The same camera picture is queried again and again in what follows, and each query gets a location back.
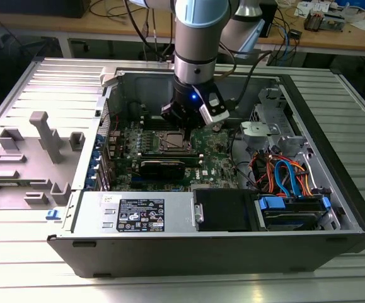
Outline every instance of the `wire bundle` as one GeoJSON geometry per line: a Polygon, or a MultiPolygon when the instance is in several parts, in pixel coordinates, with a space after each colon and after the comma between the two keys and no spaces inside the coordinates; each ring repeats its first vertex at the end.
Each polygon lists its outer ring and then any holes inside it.
{"type": "Polygon", "coordinates": [[[283,181],[281,184],[284,186],[287,181],[291,181],[292,184],[292,190],[295,182],[297,182],[300,185],[301,192],[303,196],[312,196],[310,187],[308,185],[308,172],[297,162],[284,157],[282,155],[272,155],[272,154],[260,154],[255,153],[251,162],[248,165],[248,168],[253,169],[253,166],[255,164],[255,161],[260,160],[265,163],[266,167],[266,173],[262,175],[258,180],[255,181],[255,184],[258,188],[258,190],[265,192],[267,191],[270,194],[275,194],[276,196],[281,196],[288,198],[287,190],[284,190],[282,186],[280,185],[280,176],[276,175],[276,171],[274,172],[274,169],[278,162],[282,161],[287,162],[290,164],[291,168],[294,170],[296,180],[290,180],[290,168],[282,166],[282,168],[285,168],[288,170],[287,174],[283,178],[283,181]],[[264,181],[267,178],[267,182],[265,185],[261,185],[262,181],[264,181]]]}
{"type": "Polygon", "coordinates": [[[284,62],[286,62],[290,59],[291,59],[291,62],[290,62],[290,65],[291,65],[294,61],[294,57],[296,56],[297,46],[299,44],[299,41],[297,41],[296,39],[293,38],[294,47],[291,50],[289,50],[289,46],[290,46],[289,33],[291,31],[290,24],[284,19],[283,13],[279,8],[277,8],[277,11],[279,12],[281,18],[275,16],[274,22],[272,23],[272,25],[279,28],[279,30],[283,31],[284,35],[282,35],[279,31],[279,34],[283,38],[283,42],[282,42],[281,46],[279,47],[279,49],[277,50],[276,54],[269,61],[269,65],[275,61],[275,64],[277,64],[279,62],[279,66],[281,66],[284,62]],[[284,53],[282,55],[279,55],[280,51],[283,48],[283,45],[285,45],[284,53]]]}

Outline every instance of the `aluminum profile table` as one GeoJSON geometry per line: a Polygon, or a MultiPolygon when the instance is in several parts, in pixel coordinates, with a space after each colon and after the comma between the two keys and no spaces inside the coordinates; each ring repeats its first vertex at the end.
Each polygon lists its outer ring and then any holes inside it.
{"type": "MultiPolygon", "coordinates": [[[[33,62],[0,107],[0,132],[26,128],[46,110],[63,136],[86,131],[104,66],[169,68],[167,63],[46,59],[33,62]]],[[[248,71],[239,66],[238,71],[248,71]]],[[[365,199],[365,101],[346,79],[326,69],[257,68],[288,74],[365,199]]],[[[0,302],[365,302],[365,251],[339,256],[313,273],[84,279],[45,242],[59,225],[44,210],[0,210],[0,302]]]]}

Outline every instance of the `white label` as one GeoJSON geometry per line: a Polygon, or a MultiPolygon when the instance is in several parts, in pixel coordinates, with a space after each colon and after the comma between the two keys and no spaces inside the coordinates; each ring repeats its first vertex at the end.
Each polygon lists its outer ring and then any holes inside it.
{"type": "Polygon", "coordinates": [[[103,194],[101,203],[118,203],[121,198],[120,194],[103,194]]]}

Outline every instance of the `computer case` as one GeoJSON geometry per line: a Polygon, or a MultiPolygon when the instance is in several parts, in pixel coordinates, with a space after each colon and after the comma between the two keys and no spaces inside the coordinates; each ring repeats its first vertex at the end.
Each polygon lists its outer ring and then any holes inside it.
{"type": "Polygon", "coordinates": [[[0,0],[0,13],[81,18],[91,0],[0,0]]]}

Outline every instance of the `black cable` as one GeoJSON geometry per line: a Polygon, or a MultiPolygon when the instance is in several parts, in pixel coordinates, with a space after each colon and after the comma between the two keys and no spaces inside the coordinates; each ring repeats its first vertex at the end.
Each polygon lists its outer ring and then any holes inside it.
{"type": "MultiPolygon", "coordinates": [[[[281,25],[281,24],[278,24],[277,23],[277,25],[275,25],[275,26],[279,26],[279,27],[284,27],[284,30],[286,31],[286,33],[287,33],[287,38],[289,39],[289,44],[290,44],[290,38],[289,38],[289,32],[290,32],[290,25],[288,24],[288,22],[284,19],[284,17],[283,17],[283,13],[282,13],[282,11],[281,11],[281,9],[280,8],[277,8],[277,11],[279,12],[279,14],[280,14],[280,16],[282,17],[282,18],[279,18],[279,17],[274,17],[274,19],[276,19],[276,20],[280,20],[280,21],[282,21],[283,22],[283,26],[281,25]]],[[[272,57],[272,59],[269,61],[269,64],[268,64],[268,66],[269,65],[271,65],[272,63],[273,63],[273,61],[275,61],[275,64],[277,64],[277,62],[278,62],[278,60],[281,60],[284,56],[285,56],[285,54],[282,54],[279,58],[277,58],[277,56],[279,55],[279,53],[280,53],[280,51],[282,50],[282,47],[283,47],[283,45],[285,44],[285,41],[286,41],[286,37],[282,37],[283,38],[283,41],[282,41],[282,44],[281,44],[281,46],[279,47],[279,50],[276,52],[276,54],[272,57]]]]}
{"type": "Polygon", "coordinates": [[[155,12],[154,10],[152,9],[151,10],[151,13],[152,13],[152,17],[153,17],[153,32],[154,32],[154,49],[156,50],[156,60],[158,60],[158,56],[157,56],[157,53],[158,53],[158,48],[157,48],[157,27],[156,27],[156,15],[155,15],[155,12]]]}
{"type": "Polygon", "coordinates": [[[26,48],[24,48],[24,45],[17,39],[17,37],[16,36],[14,36],[14,34],[2,23],[2,21],[0,21],[0,25],[1,25],[1,27],[3,27],[16,41],[17,41],[17,43],[23,48],[23,49],[25,49],[26,50],[26,52],[27,53],[29,53],[29,55],[31,56],[31,57],[33,57],[33,54],[31,54],[31,52],[28,50],[28,49],[26,49],[26,48]]]}
{"type": "Polygon", "coordinates": [[[139,27],[137,26],[136,22],[134,21],[134,18],[132,16],[132,12],[130,11],[129,8],[129,3],[127,3],[127,0],[124,0],[124,4],[125,4],[125,8],[127,11],[127,14],[129,15],[129,19],[130,22],[132,23],[134,30],[136,31],[136,33],[138,34],[138,36],[140,37],[140,39],[143,41],[143,43],[151,50],[153,51],[158,57],[165,59],[165,57],[162,54],[157,53],[150,44],[148,44],[147,40],[144,38],[143,34],[141,33],[139,27]]]}
{"type": "Polygon", "coordinates": [[[248,76],[246,77],[246,80],[245,80],[245,83],[244,83],[244,87],[243,87],[243,89],[242,89],[242,91],[241,91],[241,93],[240,93],[240,96],[238,97],[238,99],[237,99],[237,101],[236,101],[236,104],[238,105],[241,101],[242,101],[242,99],[243,99],[243,97],[244,97],[244,95],[245,95],[245,92],[246,92],[246,89],[248,88],[248,84],[249,84],[249,82],[250,82],[250,80],[251,80],[251,76],[252,76],[252,74],[253,74],[253,71],[255,70],[255,68],[257,67],[257,65],[259,64],[259,62],[260,61],[262,61],[262,59],[263,58],[265,58],[266,56],[268,56],[268,55],[270,55],[272,53],[272,51],[271,50],[268,50],[267,52],[265,52],[264,54],[262,54],[256,61],[255,61],[255,63],[254,63],[254,65],[252,66],[252,68],[251,68],[251,70],[250,70],[250,72],[248,73],[248,76]]]}
{"type": "Polygon", "coordinates": [[[171,37],[170,37],[170,43],[168,44],[168,46],[166,47],[166,49],[163,51],[162,55],[165,56],[165,54],[168,52],[168,50],[170,49],[171,45],[172,45],[172,38],[173,38],[173,31],[174,31],[174,16],[173,13],[170,13],[171,16],[171,37]]]}
{"type": "Polygon", "coordinates": [[[237,61],[236,61],[235,56],[233,55],[233,53],[230,52],[229,49],[222,42],[220,42],[220,47],[222,49],[224,49],[226,52],[228,52],[231,60],[233,60],[233,68],[230,69],[229,71],[225,72],[221,76],[217,77],[217,80],[222,80],[222,79],[227,78],[229,75],[231,75],[232,73],[234,73],[235,70],[237,69],[237,61]]]}
{"type": "Polygon", "coordinates": [[[235,161],[234,161],[234,158],[233,158],[233,145],[234,145],[234,140],[235,140],[235,138],[236,138],[239,131],[240,131],[240,127],[238,127],[237,130],[234,132],[233,139],[231,140],[231,144],[230,144],[230,147],[229,147],[230,160],[231,160],[231,163],[233,164],[233,167],[235,167],[235,169],[237,170],[237,172],[239,172],[248,181],[248,188],[252,187],[252,189],[254,189],[255,191],[259,191],[255,187],[255,183],[246,174],[244,174],[242,170],[240,170],[238,168],[239,164],[243,164],[246,161],[242,161],[242,162],[239,162],[238,164],[235,164],[235,161]]]}
{"type": "MultiPolygon", "coordinates": [[[[150,14],[150,10],[147,9],[146,10],[146,19],[144,20],[144,24],[143,24],[143,32],[146,34],[145,38],[147,39],[147,37],[149,36],[149,14],[150,14]]],[[[143,54],[144,54],[144,59],[147,61],[147,53],[146,53],[146,44],[143,43],[143,54]]]]}
{"type": "MultiPolygon", "coordinates": [[[[117,15],[114,15],[114,14],[112,14],[111,13],[111,11],[112,10],[114,10],[114,9],[117,9],[117,8],[124,8],[125,6],[123,6],[123,5],[120,5],[120,6],[114,6],[114,7],[112,7],[112,8],[110,8],[108,11],[107,11],[107,14],[106,15],[101,15],[101,14],[98,14],[98,13],[95,13],[94,11],[93,11],[93,7],[94,6],[96,6],[98,3],[101,3],[101,2],[103,2],[104,0],[98,0],[97,2],[94,2],[92,5],[90,5],[90,7],[89,7],[89,11],[90,11],[90,13],[91,14],[93,14],[93,15],[95,15],[95,16],[97,16],[97,17],[104,17],[104,18],[111,18],[111,17],[121,17],[121,16],[125,16],[125,15],[127,15],[127,13],[121,13],[121,14],[117,14],[117,15]]],[[[140,11],[140,10],[142,10],[142,9],[144,9],[144,8],[136,8],[136,9],[134,9],[134,10],[132,10],[131,11],[131,13],[134,13],[135,11],[140,11]]]]}

